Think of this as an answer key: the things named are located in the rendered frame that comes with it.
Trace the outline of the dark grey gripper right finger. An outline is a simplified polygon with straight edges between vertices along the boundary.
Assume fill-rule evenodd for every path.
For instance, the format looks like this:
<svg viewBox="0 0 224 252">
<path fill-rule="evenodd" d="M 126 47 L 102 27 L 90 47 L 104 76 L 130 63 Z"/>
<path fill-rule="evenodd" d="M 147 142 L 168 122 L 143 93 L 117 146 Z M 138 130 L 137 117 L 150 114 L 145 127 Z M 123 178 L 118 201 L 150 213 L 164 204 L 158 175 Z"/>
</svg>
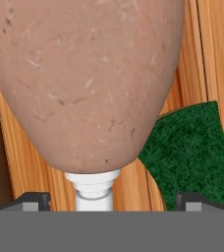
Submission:
<svg viewBox="0 0 224 252">
<path fill-rule="evenodd" d="M 175 210 L 179 212 L 224 212 L 224 205 L 211 202 L 198 192 L 179 192 L 175 196 Z"/>
</svg>

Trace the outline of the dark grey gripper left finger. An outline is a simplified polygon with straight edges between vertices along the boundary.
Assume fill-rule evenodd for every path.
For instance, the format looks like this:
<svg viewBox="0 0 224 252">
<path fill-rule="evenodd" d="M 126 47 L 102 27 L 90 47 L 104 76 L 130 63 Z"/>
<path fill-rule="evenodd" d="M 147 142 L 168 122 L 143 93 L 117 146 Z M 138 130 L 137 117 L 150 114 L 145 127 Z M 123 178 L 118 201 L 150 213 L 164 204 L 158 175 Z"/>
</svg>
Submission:
<svg viewBox="0 0 224 252">
<path fill-rule="evenodd" d="M 26 192 L 11 203 L 1 205 L 0 211 L 48 212 L 50 194 L 48 192 Z"/>
</svg>

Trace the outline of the green sponge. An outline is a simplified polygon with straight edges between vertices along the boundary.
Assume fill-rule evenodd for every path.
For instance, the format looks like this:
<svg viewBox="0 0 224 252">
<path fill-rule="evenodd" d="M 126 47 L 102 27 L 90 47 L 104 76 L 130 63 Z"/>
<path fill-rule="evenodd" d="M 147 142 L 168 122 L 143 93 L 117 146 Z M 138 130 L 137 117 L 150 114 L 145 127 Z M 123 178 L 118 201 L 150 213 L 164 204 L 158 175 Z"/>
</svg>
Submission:
<svg viewBox="0 0 224 252">
<path fill-rule="evenodd" d="M 162 116 L 139 159 L 169 211 L 176 208 L 179 192 L 198 192 L 224 206 L 224 131 L 217 102 L 194 104 Z"/>
</svg>

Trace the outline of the brown soap dispenser white pump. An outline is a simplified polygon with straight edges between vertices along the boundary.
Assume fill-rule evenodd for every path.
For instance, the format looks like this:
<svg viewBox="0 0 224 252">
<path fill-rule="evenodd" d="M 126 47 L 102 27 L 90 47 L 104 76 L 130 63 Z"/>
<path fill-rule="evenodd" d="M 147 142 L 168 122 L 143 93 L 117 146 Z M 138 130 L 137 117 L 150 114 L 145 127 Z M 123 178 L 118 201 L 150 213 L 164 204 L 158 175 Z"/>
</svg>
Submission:
<svg viewBox="0 0 224 252">
<path fill-rule="evenodd" d="M 0 90 L 79 211 L 111 212 L 171 88 L 185 0 L 0 0 Z"/>
</svg>

